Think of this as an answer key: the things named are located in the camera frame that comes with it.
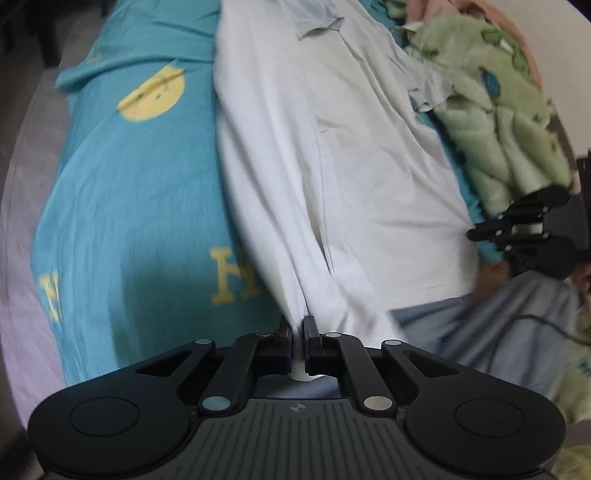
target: green fleece blanket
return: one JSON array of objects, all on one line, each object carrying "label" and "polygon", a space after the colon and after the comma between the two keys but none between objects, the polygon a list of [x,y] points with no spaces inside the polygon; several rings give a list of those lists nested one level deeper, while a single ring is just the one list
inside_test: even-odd
[{"label": "green fleece blanket", "polygon": [[579,445],[562,450],[558,454],[552,473],[559,480],[591,478],[591,445]]},{"label": "green fleece blanket", "polygon": [[446,15],[425,23],[407,51],[440,71],[454,94],[435,109],[466,157],[465,170],[490,215],[571,174],[546,131],[551,108],[510,35],[485,20]]}]

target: light blue cloth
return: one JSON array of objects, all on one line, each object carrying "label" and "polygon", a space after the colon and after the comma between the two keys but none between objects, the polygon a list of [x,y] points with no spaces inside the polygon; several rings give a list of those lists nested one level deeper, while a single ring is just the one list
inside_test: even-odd
[{"label": "light blue cloth", "polygon": [[[86,61],[58,79],[72,124],[31,261],[69,385],[198,338],[230,345],[277,329],[280,311],[236,239],[217,166],[218,9],[219,0],[120,0]],[[120,111],[163,69],[182,70],[184,87],[172,77],[148,85],[128,99],[149,97],[147,110]]]}]

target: gray fabric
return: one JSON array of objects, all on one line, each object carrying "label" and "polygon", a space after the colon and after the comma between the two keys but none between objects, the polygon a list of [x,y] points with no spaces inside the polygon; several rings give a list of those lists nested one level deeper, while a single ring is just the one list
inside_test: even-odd
[{"label": "gray fabric", "polygon": [[285,0],[285,5],[295,23],[299,39],[313,30],[338,30],[343,20],[332,0]]},{"label": "gray fabric", "polygon": [[464,297],[431,305],[427,312],[421,306],[414,314],[393,314],[413,345],[549,396],[569,340],[538,321],[513,318],[536,315],[574,335],[578,307],[577,294],[563,282],[527,272],[471,311]]}]

